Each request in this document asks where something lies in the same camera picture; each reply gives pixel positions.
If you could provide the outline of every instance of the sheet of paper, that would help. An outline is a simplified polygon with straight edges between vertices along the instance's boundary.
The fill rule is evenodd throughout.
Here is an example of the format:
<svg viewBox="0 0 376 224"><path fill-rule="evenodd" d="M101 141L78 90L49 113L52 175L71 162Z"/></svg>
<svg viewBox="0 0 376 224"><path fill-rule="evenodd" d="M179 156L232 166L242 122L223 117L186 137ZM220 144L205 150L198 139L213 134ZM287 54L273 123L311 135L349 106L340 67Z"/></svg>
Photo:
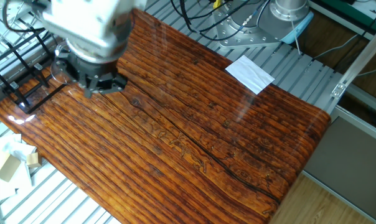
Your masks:
<svg viewBox="0 0 376 224"><path fill-rule="evenodd" d="M226 68L233 77L255 94L259 94L274 78L246 56L240 57Z"/></svg>
<svg viewBox="0 0 376 224"><path fill-rule="evenodd" d="M15 189L24 190L32 187L26 157L35 152L36 147L21 142L22 136L20 134L0 138L0 151L10 153L22 161L9 182L0 179L0 200L15 195Z"/></svg>
<svg viewBox="0 0 376 224"><path fill-rule="evenodd" d="M11 184L0 179L0 201L15 195L15 193L15 188Z"/></svg>

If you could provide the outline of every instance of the cable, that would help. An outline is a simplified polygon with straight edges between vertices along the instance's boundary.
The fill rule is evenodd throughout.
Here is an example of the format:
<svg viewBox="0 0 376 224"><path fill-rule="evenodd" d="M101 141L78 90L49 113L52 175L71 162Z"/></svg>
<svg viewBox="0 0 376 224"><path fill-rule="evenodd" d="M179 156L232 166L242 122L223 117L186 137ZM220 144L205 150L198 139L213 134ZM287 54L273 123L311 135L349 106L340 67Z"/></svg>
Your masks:
<svg viewBox="0 0 376 224"><path fill-rule="evenodd" d="M296 32L294 31L293 21L290 21L290 22L292 23L292 31L294 32L294 40L296 41L296 46L298 48L298 53L299 53L299 55L301 55L299 41L298 41L298 36L296 35Z"/></svg>
<svg viewBox="0 0 376 224"><path fill-rule="evenodd" d="M201 16L194 16L194 17L188 17L188 19L199 19L199 18L203 18L203 17L206 17L206 16L209 16L211 15L213 12L215 12L217 9L220 9L222 6L226 5L226 3L230 2L232 0L228 0L228 1L225 1L223 4L217 6L215 9L211 10L210 12L204 14L204 15L201 15ZM171 5L173 6L174 10L178 13L178 15L180 15L181 17L183 17L183 15L181 14L180 11L178 11L176 5L174 4L174 1L173 0L170 0L171 2Z"/></svg>
<svg viewBox="0 0 376 224"><path fill-rule="evenodd" d="M31 28L31 29L26 29L26 30L17 30L17 29L13 29L12 27L10 27L8 24L8 20L7 20L7 9L8 9L9 2L10 0L5 0L3 9L2 9L2 22L4 23L7 29L13 32L41 32L45 30L45 28L39 28L39 29Z"/></svg>
<svg viewBox="0 0 376 224"><path fill-rule="evenodd" d="M340 46L338 46L338 47L334 47L334 48L332 48L332 49L329 49L329 50L325 51L324 53L319 54L317 57L314 57L314 59L317 59L317 58L319 58L319 57L322 57L322 56L324 56L325 54L328 54L329 52L332 52L332 51L334 51L334 50L341 49L341 48L345 47L347 44L349 44L349 43L351 42L351 40L354 40L354 39L355 39L356 37L358 37L358 36L359 36L358 34L352 36L352 37L351 37L346 43L344 43L343 45L340 45Z"/></svg>
<svg viewBox="0 0 376 224"><path fill-rule="evenodd" d="M22 2L21 6L19 6L19 9L18 11L16 12L16 15L14 17L14 19L12 20L11 22L11 26L14 25L15 23L15 20L16 20L16 16L19 14L19 11L22 9L22 7L24 6L24 2ZM0 41L2 40L2 37L4 37L7 33L9 32L9 30L6 30L5 32L2 33L2 35L0 36Z"/></svg>
<svg viewBox="0 0 376 224"><path fill-rule="evenodd" d="M220 21L214 23L214 24L211 25L210 27L208 27L208 28L206 28L206 29L202 29L202 30L194 30L193 28L191 28L191 26L190 26L191 23L190 23L190 20L189 20L190 18L187 16L187 11L186 11L186 9L185 9L185 2L184 2L184 0L180 0L181 13L178 11L176 5L174 4L174 2L173 2L172 0L171 0L171 4L172 4L174 10L184 18L184 20L185 20L185 22L186 22L186 25L187 25L187 28L189 29L189 31L191 31L192 33L197 33L197 34L201 35L202 37L205 37L205 38L208 39L208 40L222 41L222 40L227 40L227 39L229 39L229 38L235 36L237 33L239 33L239 32L244 28L244 26L248 23L248 21L249 21L250 19L252 19L252 17L258 12L258 10L259 10L259 8L262 6L262 4L260 4L260 5L257 7L257 9L255 10L255 12L253 12L253 14L251 14L251 15L245 20L245 22L243 22L242 26L240 26L240 28L239 28L236 32L234 32L233 34L231 34L231 35L228 36L228 37L223 37L223 38L221 38L221 39L215 39L215 38L211 38L211 37L206 36L205 34L203 34L203 32L208 31L208 30L214 28L215 26L219 25L219 24L220 24L221 22L223 22L224 20L228 19L229 16L231 16L233 13L237 12L237 11L238 11L240 8L242 8L244 5L248 4L249 1L250 1L250 0L246 0L244 3L242 3L241 5L239 5L238 7L236 7L235 9L233 9L233 10L229 13L228 16L226 16L226 17L224 17L223 19L221 19ZM210 12L207 13L206 15L196 16L196 17L192 17L192 18L195 18L195 19L196 19L196 18L198 18L198 17L209 16L209 15L211 15L211 13L214 12L216 9L210 11Z"/></svg>
<svg viewBox="0 0 376 224"><path fill-rule="evenodd" d="M223 41L223 40L227 40L233 36L235 36L237 33L239 33L241 30L242 30L243 27L239 28L236 32L234 32L233 34L229 35L228 37L224 37L224 38L221 38L221 39L215 39L215 38L211 38L211 37L208 37L206 36L205 34L203 33L199 33L202 37L205 37L206 39L208 40L213 40L213 41Z"/></svg>
<svg viewBox="0 0 376 224"><path fill-rule="evenodd" d="M214 27L216 27L217 25L219 25L220 23L222 23L224 20L228 19L229 16L231 16L232 14L236 13L240 8L242 8L243 6L245 6L246 4L249 3L250 0L246 0L244 3L242 3L241 5L239 5L238 7L236 7L235 9L233 9L228 16L225 16L223 19L219 20L218 22L216 22L215 24L211 25L210 27L206 28L206 29L202 29L200 30L199 32L204 32L204 31L208 31L210 29L213 29Z"/></svg>
<svg viewBox="0 0 376 224"><path fill-rule="evenodd" d="M376 22L376 17L375 19L368 25L368 28L371 28L373 26L373 24ZM365 30L362 34L361 34L361 37L364 37L365 34L367 33L367 31ZM336 63L336 65L332 68L333 70L337 70L337 67L342 63L342 61L352 52L352 50L358 45L358 43L360 42L361 38L359 38L355 44L351 47L351 49L344 54L344 56Z"/></svg>
<svg viewBox="0 0 376 224"><path fill-rule="evenodd" d="M362 76L362 75L369 75L369 74L372 74L372 73L375 73L375 72L376 72L376 69L375 69L375 70L372 70L372 71L370 71L370 72L365 72L365 73L359 74L358 77L359 77L359 76Z"/></svg>
<svg viewBox="0 0 376 224"><path fill-rule="evenodd" d="M264 6L262 7L260 13L258 14L257 21L256 21L256 26L258 26L258 21L260 21L260 17L263 14L264 8L267 6L267 4L270 2L270 0L267 0L267 2L264 3Z"/></svg>

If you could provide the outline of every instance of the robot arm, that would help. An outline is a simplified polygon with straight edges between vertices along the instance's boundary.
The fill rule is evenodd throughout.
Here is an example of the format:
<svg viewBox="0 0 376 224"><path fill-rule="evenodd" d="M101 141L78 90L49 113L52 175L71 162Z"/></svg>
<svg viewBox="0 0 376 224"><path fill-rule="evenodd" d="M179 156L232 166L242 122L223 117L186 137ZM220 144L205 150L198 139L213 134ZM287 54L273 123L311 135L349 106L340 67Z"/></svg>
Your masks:
<svg viewBox="0 0 376 224"><path fill-rule="evenodd" d="M55 50L56 65L72 82L92 93L125 88L117 60L127 48L132 30L131 10L146 0L52 0L42 13L44 27L66 39Z"/></svg>

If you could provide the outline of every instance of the metal bracket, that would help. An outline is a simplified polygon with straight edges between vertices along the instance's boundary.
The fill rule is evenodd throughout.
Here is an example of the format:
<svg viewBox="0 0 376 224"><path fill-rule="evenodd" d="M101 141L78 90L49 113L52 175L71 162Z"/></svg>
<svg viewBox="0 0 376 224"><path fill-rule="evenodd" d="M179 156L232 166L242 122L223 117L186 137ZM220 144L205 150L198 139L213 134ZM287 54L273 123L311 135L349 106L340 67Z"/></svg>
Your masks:
<svg viewBox="0 0 376 224"><path fill-rule="evenodd" d="M335 98L340 98L345 92L345 89L347 89L347 86L345 84L338 83L335 86L335 89L333 89L331 96Z"/></svg>
<svg viewBox="0 0 376 224"><path fill-rule="evenodd" d="M357 77L361 70L368 64L370 59L376 54L376 34L374 38L367 44L360 55L352 63L349 69L345 72L343 77L339 80L336 87L331 93L331 97L338 100L345 89L350 85L350 83Z"/></svg>

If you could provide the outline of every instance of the wood grain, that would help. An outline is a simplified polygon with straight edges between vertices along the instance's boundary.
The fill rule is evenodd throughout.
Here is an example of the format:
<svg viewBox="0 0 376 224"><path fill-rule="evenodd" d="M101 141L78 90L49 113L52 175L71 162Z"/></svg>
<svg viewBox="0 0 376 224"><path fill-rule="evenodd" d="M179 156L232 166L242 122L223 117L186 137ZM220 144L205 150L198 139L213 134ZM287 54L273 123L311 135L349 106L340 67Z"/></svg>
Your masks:
<svg viewBox="0 0 376 224"><path fill-rule="evenodd" d="M135 13L124 91L67 86L29 121L4 100L0 120L122 223L268 223L329 115L273 85L254 95L231 61Z"/></svg>
<svg viewBox="0 0 376 224"><path fill-rule="evenodd" d="M371 224L372 222L301 174L270 223Z"/></svg>

